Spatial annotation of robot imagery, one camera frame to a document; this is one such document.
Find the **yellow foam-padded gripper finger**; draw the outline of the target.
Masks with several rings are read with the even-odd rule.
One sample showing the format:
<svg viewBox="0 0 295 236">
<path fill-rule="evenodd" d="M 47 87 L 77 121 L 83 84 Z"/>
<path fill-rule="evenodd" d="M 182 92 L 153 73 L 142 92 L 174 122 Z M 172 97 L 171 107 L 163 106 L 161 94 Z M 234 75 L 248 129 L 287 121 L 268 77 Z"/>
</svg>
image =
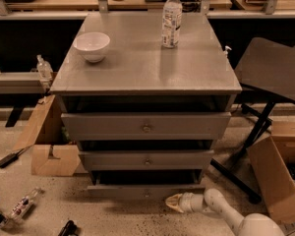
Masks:
<svg viewBox="0 0 295 236">
<path fill-rule="evenodd" d="M 165 204 L 172 208 L 173 210 L 175 211 L 178 211 L 180 213 L 183 213 L 183 210 L 181 209 L 180 205 L 179 205 L 179 201 L 180 201 L 180 198 L 182 197 L 181 194 L 175 194 L 171 197 L 168 197 L 166 200 L 165 200 Z"/>
</svg>

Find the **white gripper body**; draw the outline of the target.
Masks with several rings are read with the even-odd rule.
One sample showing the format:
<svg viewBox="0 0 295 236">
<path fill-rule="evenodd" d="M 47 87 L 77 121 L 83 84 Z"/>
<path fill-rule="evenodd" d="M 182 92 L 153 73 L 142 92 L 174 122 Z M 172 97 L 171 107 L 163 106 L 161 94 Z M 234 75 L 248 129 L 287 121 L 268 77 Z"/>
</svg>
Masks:
<svg viewBox="0 0 295 236">
<path fill-rule="evenodd" d="M 184 193 L 180 198 L 180 208 L 184 212 L 204 212 L 207 208 L 203 194 Z"/>
</svg>

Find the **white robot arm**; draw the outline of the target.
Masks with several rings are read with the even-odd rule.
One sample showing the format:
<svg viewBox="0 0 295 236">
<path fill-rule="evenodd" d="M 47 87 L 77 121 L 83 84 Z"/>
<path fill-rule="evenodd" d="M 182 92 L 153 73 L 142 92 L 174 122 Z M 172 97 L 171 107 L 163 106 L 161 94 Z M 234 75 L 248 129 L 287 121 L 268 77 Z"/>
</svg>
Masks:
<svg viewBox="0 0 295 236">
<path fill-rule="evenodd" d="M 202 194 L 175 194 L 167 198 L 165 203 L 181 213 L 204 213 L 209 208 L 224 219 L 235 236 L 285 236 L 281 228 L 266 215 L 242 215 L 217 189 L 206 189 Z"/>
</svg>

